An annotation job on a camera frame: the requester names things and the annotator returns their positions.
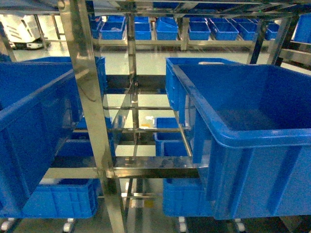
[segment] small blue bin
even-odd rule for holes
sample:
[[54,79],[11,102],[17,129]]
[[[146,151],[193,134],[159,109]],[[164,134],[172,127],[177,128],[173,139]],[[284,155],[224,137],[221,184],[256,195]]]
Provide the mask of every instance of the small blue bin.
[[266,36],[265,36],[266,40],[275,39],[279,28],[280,26],[276,23],[269,24],[267,32],[266,32]]
[[108,16],[107,22],[124,23],[125,16]]
[[239,31],[231,23],[213,23],[212,33],[216,40],[236,40]]
[[213,216],[311,214],[311,76],[269,65],[173,69]]
[[100,29],[102,39],[104,40],[122,40],[125,29],[125,23],[106,22]]
[[243,40],[253,40],[256,31],[257,31],[257,24],[255,23],[239,23],[238,30],[240,32],[240,36]]
[[21,211],[82,117],[68,63],[0,63],[0,215]]
[[135,23],[135,39],[136,40],[151,40],[150,23]]
[[163,179],[163,212],[166,216],[212,216],[200,179]]
[[[89,140],[68,140],[58,156],[91,157]],[[89,218],[98,208],[100,182],[97,179],[63,179],[57,184],[40,184],[22,211],[0,217]]]
[[190,40],[208,40],[210,29],[207,22],[190,22],[189,39]]
[[179,107],[179,81],[173,72],[173,65],[197,65],[199,63],[222,63],[222,64],[236,64],[236,62],[229,61],[223,58],[166,58],[166,84],[165,89],[169,99],[170,106],[173,110],[178,111]]
[[149,23],[149,17],[135,17],[135,23]]
[[190,17],[190,22],[207,22],[206,18],[203,17]]
[[[175,118],[155,118],[156,128],[178,128]],[[181,133],[155,133],[155,154],[157,156],[185,156],[187,151]]]
[[[26,62],[68,62],[71,63],[70,57],[42,57],[37,59],[28,60]],[[105,57],[95,57],[96,68],[98,73],[98,81],[100,85],[101,95],[104,96],[104,90],[108,88],[106,70],[105,70]]]
[[208,23],[208,26],[211,30],[214,29],[215,25],[214,23],[228,23],[228,19],[226,18],[209,18],[207,23]]
[[178,26],[173,18],[160,17],[156,21],[157,40],[176,40]]
[[239,23],[253,23],[253,21],[247,18],[231,18],[230,23],[238,29]]
[[297,24],[294,41],[311,43],[311,14],[301,15]]

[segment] metal pole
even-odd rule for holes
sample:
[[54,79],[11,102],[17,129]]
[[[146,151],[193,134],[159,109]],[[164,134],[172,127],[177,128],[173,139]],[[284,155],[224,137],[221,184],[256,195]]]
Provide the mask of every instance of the metal pole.
[[43,31],[42,31],[42,28],[41,28],[41,24],[40,24],[38,15],[34,15],[34,17],[35,17],[35,22],[37,23],[37,27],[38,27],[39,32],[40,32],[40,38],[41,38],[41,40],[42,40],[43,47],[44,47],[44,49],[47,51],[47,50],[48,50],[48,47],[47,47],[47,43],[46,43],[46,40],[45,40],[45,37],[44,37],[44,33],[43,33]]
[[114,171],[86,2],[85,0],[59,0],[58,8],[112,230],[114,233],[126,233],[120,182],[118,179],[107,178],[107,174],[114,177]]
[[253,44],[252,44],[252,47],[251,47],[251,50],[249,52],[248,59],[247,59],[248,64],[257,63],[257,60],[258,60],[258,57],[261,51],[261,47],[262,47],[262,44],[263,44],[263,41],[266,35],[267,25],[268,25],[267,21],[260,20],[258,22],[256,36],[253,40]]
[[0,22],[0,61],[16,62],[10,42],[6,37],[2,23]]
[[276,66],[282,64],[283,59],[279,55],[282,49],[286,49],[289,46],[298,21],[299,16],[282,19],[267,64]]
[[58,26],[57,26],[57,22],[56,22],[56,19],[55,19],[55,15],[52,14],[51,17],[52,17],[53,25],[54,25],[55,32],[56,32],[56,35],[57,35],[57,39],[60,40],[61,38],[60,38],[60,34],[59,34],[59,29],[58,29]]
[[183,31],[182,31],[182,44],[180,47],[181,51],[186,51],[187,50],[187,46],[188,46],[188,39],[189,39],[189,35],[188,35],[188,29],[189,29],[189,18],[183,18]]

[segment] stainless steel rack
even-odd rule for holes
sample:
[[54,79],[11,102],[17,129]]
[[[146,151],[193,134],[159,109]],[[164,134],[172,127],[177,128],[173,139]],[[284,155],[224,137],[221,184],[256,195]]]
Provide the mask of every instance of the stainless steel rack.
[[[79,94],[84,110],[88,133],[94,153],[94,159],[81,160],[70,157],[56,159],[48,170],[45,178],[99,178],[105,198],[105,205],[108,210],[110,223],[115,233],[127,232],[126,219],[129,208],[129,201],[124,206],[121,197],[120,179],[129,178],[129,189],[127,200],[132,198],[131,189],[133,179],[141,184],[143,178],[184,178],[198,177],[196,166],[191,161],[191,151],[184,138],[188,149],[188,157],[138,157],[136,156],[137,146],[146,145],[150,142],[152,132],[157,129],[141,129],[139,127],[138,94],[157,93],[157,88],[164,89],[164,76],[158,76],[150,82],[151,76],[137,75],[136,67],[136,46],[147,42],[135,40],[134,16],[205,16],[205,17],[246,17],[259,18],[257,38],[248,46],[251,47],[248,63],[256,64],[261,47],[264,43],[264,35],[269,20],[282,19],[272,52],[269,57],[269,64],[280,66],[282,62],[310,68],[311,45],[291,42],[299,15],[310,12],[304,4],[311,3],[311,0],[159,0],[159,2],[178,2],[174,9],[159,9],[153,7],[154,0],[132,0],[132,1],[109,1],[115,9],[100,9],[96,13],[103,15],[124,14],[127,19],[127,43],[128,47],[129,75],[108,76],[110,87],[121,89],[125,98],[121,108],[118,108],[117,116],[113,121],[114,128],[110,130],[114,134],[115,145],[127,143],[134,145],[134,155],[131,157],[112,157],[108,142],[108,130],[105,118],[109,117],[109,106],[106,95],[102,99],[97,78],[97,71],[94,56],[100,56],[101,41],[92,39],[88,14],[94,13],[94,9],[87,7],[85,0],[59,0],[55,10],[46,9],[18,9],[3,8],[0,6],[0,13],[12,14],[16,10],[22,10],[24,14],[57,14],[60,13],[63,22],[67,45],[72,60],[73,69]],[[195,9],[198,4],[209,3],[214,12],[205,9]],[[233,7],[223,9],[219,3],[234,4]],[[182,37],[188,33],[187,23],[183,24]],[[182,44],[180,46],[196,45],[204,46],[198,42]],[[207,41],[217,46],[224,46],[219,41]],[[4,33],[0,34],[0,53],[7,55],[15,61],[14,54],[8,44]],[[132,110],[133,128],[124,129],[125,120]],[[175,129],[162,129],[171,132]],[[179,125],[179,130],[184,135],[184,129]]]

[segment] wheel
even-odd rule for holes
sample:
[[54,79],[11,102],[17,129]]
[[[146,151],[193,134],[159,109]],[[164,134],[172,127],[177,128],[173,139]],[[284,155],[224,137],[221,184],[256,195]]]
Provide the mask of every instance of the wheel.
[[179,223],[179,229],[181,233],[187,232],[187,226],[184,222]]
[[14,224],[14,221],[6,221],[6,222],[2,223],[1,230],[7,231],[8,229],[10,229],[12,227],[13,224]]
[[237,222],[239,232],[245,232],[245,226],[242,222]]
[[73,223],[71,223],[71,222],[66,222],[66,223],[64,224],[64,228],[63,228],[63,231],[64,231],[64,232],[71,232],[72,229],[73,229]]

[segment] floor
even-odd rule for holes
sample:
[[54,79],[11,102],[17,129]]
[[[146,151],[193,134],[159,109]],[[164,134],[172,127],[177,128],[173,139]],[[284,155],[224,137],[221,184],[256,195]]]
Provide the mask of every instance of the floor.
[[[30,60],[46,56],[69,56],[68,48],[65,42],[52,42],[47,51],[45,50],[16,50],[14,54],[18,61]],[[103,49],[102,56],[106,57],[107,74],[128,74],[128,57],[126,50],[114,50],[114,48]],[[259,57],[259,64],[265,64],[268,60],[269,53],[263,52]],[[166,57],[222,57],[240,63],[246,63],[248,57],[247,49],[230,49],[230,48],[210,48],[200,49],[193,48],[191,51],[179,52],[177,49],[164,48],[157,53],[151,50],[138,50],[137,67],[138,74],[160,74],[165,75],[165,58]],[[290,65],[283,65],[286,68],[294,69],[303,73],[311,72],[295,68]],[[109,106],[120,106],[124,95],[109,95]],[[138,97],[140,106],[169,106],[166,95],[140,95]],[[111,117],[114,117],[116,111],[111,111]],[[172,111],[140,111],[140,125],[153,127],[155,117],[174,117]],[[132,127],[132,114],[129,113],[125,127]],[[118,146],[116,154],[118,156],[131,156],[134,146]],[[138,156],[155,155],[154,146],[139,146]],[[125,191],[125,181],[122,181],[122,189]],[[160,179],[146,180],[146,192],[162,192],[162,182]],[[111,227],[107,211],[104,207],[104,200],[100,199],[101,207],[95,217],[90,219],[80,219],[75,224],[76,233],[111,233]],[[173,218],[165,217],[162,213],[161,198],[154,199],[152,208],[130,208],[128,219],[129,233],[173,233],[175,231],[175,221]],[[17,227],[17,233],[58,233],[62,231],[64,219],[24,219]]]

